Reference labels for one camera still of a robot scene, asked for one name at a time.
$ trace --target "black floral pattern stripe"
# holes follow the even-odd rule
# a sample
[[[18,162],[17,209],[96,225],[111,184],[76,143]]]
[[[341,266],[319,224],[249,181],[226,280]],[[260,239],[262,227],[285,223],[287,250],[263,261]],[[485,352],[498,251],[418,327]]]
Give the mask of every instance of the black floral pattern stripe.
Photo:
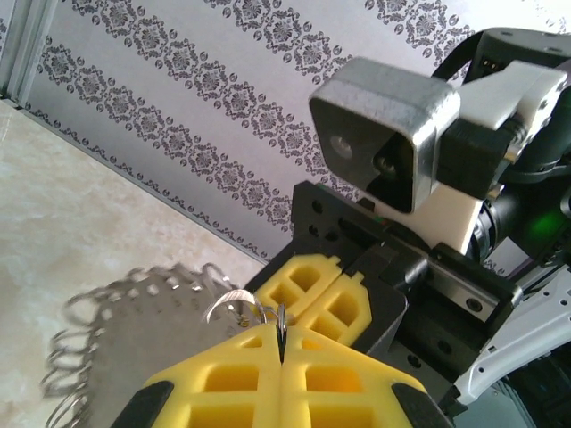
[[[128,132],[136,133],[164,155],[178,160],[182,167],[190,168],[194,175],[272,225],[280,226],[283,232],[290,229],[289,195],[280,195],[266,180],[244,170],[244,165],[229,159],[212,144],[204,143],[200,136],[193,136],[190,129],[175,124],[173,118],[165,118],[161,109],[147,105],[144,98],[136,97],[126,86],[117,85],[114,78],[105,77],[96,66],[87,66],[81,57],[73,58],[64,45],[52,46],[50,37],[37,71],[40,74],[45,71],[56,85],[65,85],[70,94],[93,104],[99,113],[118,124],[124,123]]]
[[[394,25],[394,33],[405,36],[413,49],[422,48],[425,58],[434,58],[434,66],[474,34],[468,25],[459,25],[459,16],[447,12],[441,0],[367,0],[365,8],[376,10],[384,24]]]
[[[155,193],[163,198],[166,198],[172,205],[177,206],[186,212],[190,217],[197,220],[199,223],[204,223],[210,229],[226,236],[227,239],[237,243],[245,250],[255,254],[257,257],[268,260],[268,254],[265,251],[260,251],[256,245],[246,242],[243,237],[236,235],[232,230],[228,229],[227,227],[223,227],[218,221],[212,220],[210,216],[204,214],[199,210],[196,210],[192,205],[186,203],[178,196],[171,194],[168,189],[162,187],[159,183],[156,183],[150,179],[146,179],[143,174],[133,170],[128,164],[118,160],[115,156],[110,155],[99,145],[92,144],[88,139],[79,136],[76,131],[63,127],[62,123],[59,120],[51,120],[47,114],[43,113],[41,110],[34,110],[30,104],[26,104],[26,110],[38,119],[44,121],[48,127],[56,129],[57,132],[66,137],[66,140],[77,145],[78,147],[87,149],[96,158],[98,158],[100,161],[104,161],[104,163],[110,165],[113,169],[117,169],[127,174],[132,179],[132,181],[140,184],[143,188],[147,189],[149,193]]]
[[[351,59],[341,56],[343,48],[331,46],[330,37],[312,31],[311,22],[302,23],[293,8],[282,6],[281,0],[204,0],[212,8],[222,9],[222,16],[233,19],[242,31],[266,44],[273,54],[283,55],[303,76],[311,76],[319,85]]]
[[[0,18],[0,55],[2,54],[2,49],[4,48],[7,31],[8,27],[4,24],[4,19]]]
[[[223,109],[229,118],[239,120],[243,128],[277,148],[298,167],[304,167],[321,183],[353,196],[353,188],[332,177],[326,168],[321,151],[316,151],[318,138],[311,127],[297,122],[293,114],[268,101],[266,95],[256,94],[252,85],[239,81],[225,65],[209,61],[206,52],[199,53],[186,38],[180,40],[175,29],[165,29],[164,21],[157,16],[145,17],[143,6],[136,8],[132,0],[72,0],[71,5],[80,15],[91,15],[95,25],[103,24],[107,33],[123,39],[124,46],[136,49],[215,109]]]

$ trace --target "marble floor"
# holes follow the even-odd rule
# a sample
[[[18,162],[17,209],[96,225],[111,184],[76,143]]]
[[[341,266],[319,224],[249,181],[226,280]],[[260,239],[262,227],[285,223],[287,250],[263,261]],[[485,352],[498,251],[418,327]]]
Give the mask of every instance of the marble floor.
[[[135,267],[261,264],[0,102],[0,425],[40,427],[38,383],[62,304]]]

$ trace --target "damask wallpaper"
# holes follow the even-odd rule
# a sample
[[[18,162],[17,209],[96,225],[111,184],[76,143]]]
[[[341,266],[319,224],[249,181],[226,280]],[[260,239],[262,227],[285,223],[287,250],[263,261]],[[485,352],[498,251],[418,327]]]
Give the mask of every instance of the damask wallpaper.
[[[356,55],[429,74],[480,29],[566,31],[571,12],[545,4],[61,0],[21,103],[70,143],[268,259],[289,240],[296,183],[356,197],[319,152],[307,105],[319,84]]]
[[[15,0],[2,0],[0,2],[0,61],[4,53],[4,45],[6,43],[6,35],[10,21],[12,20],[12,11]]]

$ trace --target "keychain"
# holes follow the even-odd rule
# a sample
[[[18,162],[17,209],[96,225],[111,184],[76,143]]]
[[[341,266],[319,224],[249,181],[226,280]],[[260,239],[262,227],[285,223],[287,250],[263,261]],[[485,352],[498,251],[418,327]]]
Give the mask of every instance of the keychain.
[[[220,302],[225,292],[240,290],[216,265],[193,272],[178,264],[136,269],[68,300],[63,314],[78,330],[51,340],[41,386],[63,400],[46,428],[108,428],[151,375],[259,323],[241,301]],[[92,319],[78,314],[86,302]]]

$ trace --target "camera lens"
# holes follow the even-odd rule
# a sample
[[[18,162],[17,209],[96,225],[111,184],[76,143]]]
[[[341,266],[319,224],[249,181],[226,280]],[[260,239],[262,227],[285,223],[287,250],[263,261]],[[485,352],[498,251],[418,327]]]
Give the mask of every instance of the camera lens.
[[[349,160],[353,156],[351,146],[342,136],[332,136],[329,142],[333,150],[342,158]]]

